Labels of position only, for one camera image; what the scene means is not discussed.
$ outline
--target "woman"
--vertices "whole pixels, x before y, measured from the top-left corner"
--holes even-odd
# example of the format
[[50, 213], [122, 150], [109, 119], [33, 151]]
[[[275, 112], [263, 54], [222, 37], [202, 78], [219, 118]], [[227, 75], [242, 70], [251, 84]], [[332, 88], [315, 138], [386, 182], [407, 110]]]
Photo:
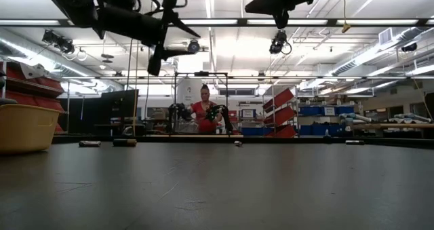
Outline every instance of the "woman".
[[191, 105], [191, 113], [196, 113], [196, 123], [199, 125], [199, 133], [212, 134], [216, 131], [217, 123], [222, 120], [222, 114], [217, 114], [214, 121], [206, 119], [207, 110], [215, 103], [210, 101], [210, 89], [206, 84], [201, 88], [202, 101]]

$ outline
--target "black table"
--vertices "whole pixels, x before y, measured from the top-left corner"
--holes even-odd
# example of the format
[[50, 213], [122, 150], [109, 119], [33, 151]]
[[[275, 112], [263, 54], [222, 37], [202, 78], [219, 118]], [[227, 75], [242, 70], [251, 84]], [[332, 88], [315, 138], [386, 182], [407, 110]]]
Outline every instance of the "black table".
[[53, 145], [0, 157], [0, 229], [432, 229], [434, 151]]

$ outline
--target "red shirt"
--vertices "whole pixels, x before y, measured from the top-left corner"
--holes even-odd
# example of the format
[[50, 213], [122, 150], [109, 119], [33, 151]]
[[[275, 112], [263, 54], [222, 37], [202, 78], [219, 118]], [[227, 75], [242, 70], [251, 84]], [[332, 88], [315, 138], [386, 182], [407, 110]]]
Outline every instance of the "red shirt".
[[193, 113], [196, 113], [196, 123], [199, 125], [199, 133], [211, 133], [216, 131], [217, 124], [213, 123], [209, 119], [206, 119], [207, 112], [203, 110], [202, 103], [197, 102], [191, 106]]

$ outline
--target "yellow basket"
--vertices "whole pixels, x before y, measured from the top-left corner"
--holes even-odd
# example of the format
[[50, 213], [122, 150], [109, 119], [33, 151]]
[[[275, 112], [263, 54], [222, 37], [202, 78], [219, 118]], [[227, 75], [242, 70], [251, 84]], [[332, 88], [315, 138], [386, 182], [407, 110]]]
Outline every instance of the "yellow basket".
[[50, 147], [59, 111], [21, 104], [0, 106], [0, 154], [28, 153]]

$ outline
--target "red shelf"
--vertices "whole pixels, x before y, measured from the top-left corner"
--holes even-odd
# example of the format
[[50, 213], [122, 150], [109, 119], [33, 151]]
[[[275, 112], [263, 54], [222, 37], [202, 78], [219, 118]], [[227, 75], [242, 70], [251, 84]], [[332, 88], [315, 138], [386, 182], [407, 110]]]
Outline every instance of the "red shelf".
[[[276, 95], [276, 97], [274, 97], [274, 107], [282, 106], [283, 104], [289, 102], [293, 97], [294, 95], [291, 93], [290, 89], [285, 89], [280, 94]], [[267, 113], [273, 111], [273, 99], [270, 99], [262, 107]]]
[[273, 114], [269, 115], [265, 120], [264, 124], [267, 127], [280, 126], [287, 120], [293, 118], [295, 116], [295, 112], [291, 109], [291, 107], [285, 107], [276, 112], [276, 124], [274, 124]]
[[291, 125], [279, 126], [276, 128], [276, 133], [274, 131], [266, 135], [269, 138], [293, 138], [296, 135], [296, 131]]

